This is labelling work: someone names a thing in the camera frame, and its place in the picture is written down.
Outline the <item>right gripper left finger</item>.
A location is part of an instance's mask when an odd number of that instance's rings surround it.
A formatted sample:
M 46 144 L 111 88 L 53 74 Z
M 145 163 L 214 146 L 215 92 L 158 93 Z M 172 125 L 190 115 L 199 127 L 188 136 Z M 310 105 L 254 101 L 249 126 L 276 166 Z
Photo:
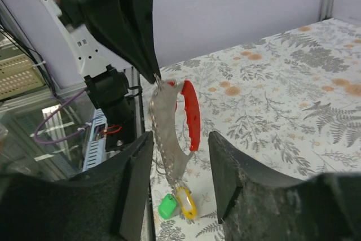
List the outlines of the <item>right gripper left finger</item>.
M 139 240 L 153 134 L 68 180 L 1 175 L 2 240 Z

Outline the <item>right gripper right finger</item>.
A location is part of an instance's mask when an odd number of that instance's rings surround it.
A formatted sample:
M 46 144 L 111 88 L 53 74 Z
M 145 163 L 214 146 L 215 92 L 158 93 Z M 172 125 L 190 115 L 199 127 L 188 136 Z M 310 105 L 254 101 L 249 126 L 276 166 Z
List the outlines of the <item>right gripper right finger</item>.
M 305 181 L 267 167 L 218 132 L 208 138 L 218 222 L 226 240 L 359 240 L 360 174 Z

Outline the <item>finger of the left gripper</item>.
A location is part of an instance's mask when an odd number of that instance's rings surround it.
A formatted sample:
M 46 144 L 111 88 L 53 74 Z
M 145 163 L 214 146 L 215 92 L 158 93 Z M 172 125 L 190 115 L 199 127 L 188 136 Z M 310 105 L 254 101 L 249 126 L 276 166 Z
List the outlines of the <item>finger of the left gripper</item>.
M 153 0 L 87 0 L 80 5 L 93 37 L 149 82 L 160 75 L 153 37 Z

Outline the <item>green key tag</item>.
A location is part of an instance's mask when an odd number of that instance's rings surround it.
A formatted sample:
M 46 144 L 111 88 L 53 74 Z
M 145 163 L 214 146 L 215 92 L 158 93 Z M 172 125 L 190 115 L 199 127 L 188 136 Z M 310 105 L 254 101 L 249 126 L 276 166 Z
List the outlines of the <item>green key tag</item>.
M 169 219 L 177 208 L 177 200 L 172 194 L 166 194 L 158 206 L 158 213 L 164 220 Z

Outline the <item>yellow key tag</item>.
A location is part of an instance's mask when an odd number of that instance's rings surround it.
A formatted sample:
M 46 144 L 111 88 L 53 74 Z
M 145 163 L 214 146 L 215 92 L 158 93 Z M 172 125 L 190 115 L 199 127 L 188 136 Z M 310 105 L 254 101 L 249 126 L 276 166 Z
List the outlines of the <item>yellow key tag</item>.
M 180 204 L 180 208 L 185 218 L 188 220 L 195 219 L 198 215 L 198 211 L 191 196 L 190 190 L 186 187 L 178 186 L 176 188 L 176 198 Z

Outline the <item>metal key holder red handle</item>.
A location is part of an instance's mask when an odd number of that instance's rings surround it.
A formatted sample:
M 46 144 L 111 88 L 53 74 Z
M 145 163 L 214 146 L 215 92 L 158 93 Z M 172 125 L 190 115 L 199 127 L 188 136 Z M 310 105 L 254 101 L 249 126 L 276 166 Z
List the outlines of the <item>metal key holder red handle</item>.
M 201 116 L 196 90 L 191 81 L 177 83 L 176 80 L 156 78 L 157 87 L 149 103 L 149 114 L 155 141 L 160 152 L 168 184 L 175 188 L 182 181 L 187 164 L 199 149 Z M 184 110 L 188 125 L 190 153 L 181 148 L 176 133 L 175 114 L 178 95 L 184 97 Z

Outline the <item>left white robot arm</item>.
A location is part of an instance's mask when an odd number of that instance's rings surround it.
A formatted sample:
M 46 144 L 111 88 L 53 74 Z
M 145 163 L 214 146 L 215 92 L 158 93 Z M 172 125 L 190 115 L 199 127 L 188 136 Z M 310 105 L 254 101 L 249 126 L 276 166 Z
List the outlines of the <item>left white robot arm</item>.
M 129 104 L 130 85 L 97 48 L 82 45 L 79 28 L 88 41 L 96 41 L 134 67 L 149 83 L 160 75 L 153 39 L 153 0 L 51 0 L 48 8 L 65 38 L 84 79 L 86 92 L 114 134 L 125 143 L 135 140 L 134 111 Z

